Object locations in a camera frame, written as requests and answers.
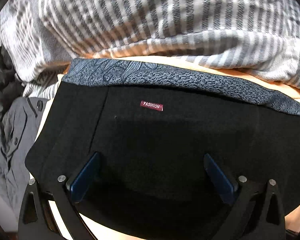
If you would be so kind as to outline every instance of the black pants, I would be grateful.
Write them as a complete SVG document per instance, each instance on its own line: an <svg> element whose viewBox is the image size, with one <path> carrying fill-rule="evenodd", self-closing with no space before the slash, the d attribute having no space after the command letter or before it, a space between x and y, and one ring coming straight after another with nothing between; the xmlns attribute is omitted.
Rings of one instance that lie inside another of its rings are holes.
<svg viewBox="0 0 300 240"><path fill-rule="evenodd" d="M44 187L70 177L93 152L102 155L101 173L78 210L141 238L215 232L229 207L204 172L205 153L234 176L275 179L286 214L300 204L300 116L262 106L195 91L62 82L26 166Z"/></svg>

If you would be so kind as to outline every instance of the silver bolt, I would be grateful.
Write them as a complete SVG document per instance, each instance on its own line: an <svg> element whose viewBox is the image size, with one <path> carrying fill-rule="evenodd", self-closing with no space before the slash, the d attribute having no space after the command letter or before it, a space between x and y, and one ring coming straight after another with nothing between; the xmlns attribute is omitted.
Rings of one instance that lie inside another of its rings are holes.
<svg viewBox="0 0 300 240"><path fill-rule="evenodd" d="M270 185L272 185L272 186L275 186L275 184L277 184L277 183L275 182L274 179L270 179L270 180L269 180L269 183L270 183Z"/></svg>
<svg viewBox="0 0 300 240"><path fill-rule="evenodd" d="M58 181L59 182L64 182L66 180L66 176L65 175L61 175L58 177Z"/></svg>
<svg viewBox="0 0 300 240"><path fill-rule="evenodd" d="M33 185L34 183L35 183L35 179L31 179L31 180L28 181L29 185Z"/></svg>
<svg viewBox="0 0 300 240"><path fill-rule="evenodd" d="M247 178L245 176L239 176L238 179L240 182L247 182Z"/></svg>

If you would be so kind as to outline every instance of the gray garment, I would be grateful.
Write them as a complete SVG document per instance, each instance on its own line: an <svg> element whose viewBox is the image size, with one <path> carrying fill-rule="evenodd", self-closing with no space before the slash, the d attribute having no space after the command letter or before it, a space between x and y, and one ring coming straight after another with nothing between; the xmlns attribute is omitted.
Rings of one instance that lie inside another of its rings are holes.
<svg viewBox="0 0 300 240"><path fill-rule="evenodd" d="M46 102L42 98L17 98L0 123L0 196L17 219L30 179L25 158L36 138Z"/></svg>
<svg viewBox="0 0 300 240"><path fill-rule="evenodd" d="M62 81L98 87L155 85L199 90L263 105L287 114L300 115L300 103L279 91L241 78L163 64L117 59L74 59Z"/></svg>
<svg viewBox="0 0 300 240"><path fill-rule="evenodd" d="M0 38L24 96L53 97L71 58L165 55L300 88L296 0L9 0Z"/></svg>

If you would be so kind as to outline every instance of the striped fabric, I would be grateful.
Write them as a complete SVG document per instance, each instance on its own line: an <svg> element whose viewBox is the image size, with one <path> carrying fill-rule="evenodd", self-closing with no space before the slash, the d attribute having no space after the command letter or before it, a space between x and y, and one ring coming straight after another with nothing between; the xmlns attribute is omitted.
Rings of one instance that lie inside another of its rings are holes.
<svg viewBox="0 0 300 240"><path fill-rule="evenodd" d="M295 0L13 0L0 37L26 82L75 57L161 55L300 88ZM54 82L46 77L39 90Z"/></svg>

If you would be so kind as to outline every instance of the patterned fabric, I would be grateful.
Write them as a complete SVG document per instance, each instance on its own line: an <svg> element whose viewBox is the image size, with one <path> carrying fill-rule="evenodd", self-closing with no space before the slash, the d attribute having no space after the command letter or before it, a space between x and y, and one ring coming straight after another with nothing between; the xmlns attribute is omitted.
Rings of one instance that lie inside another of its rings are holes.
<svg viewBox="0 0 300 240"><path fill-rule="evenodd" d="M10 0L0 37L26 82L75 57L165 55L300 88L295 0Z"/></svg>
<svg viewBox="0 0 300 240"><path fill-rule="evenodd" d="M277 90L241 78L163 64L118 59L74 59L62 81L91 87L154 85L199 90L300 115L300 103Z"/></svg>

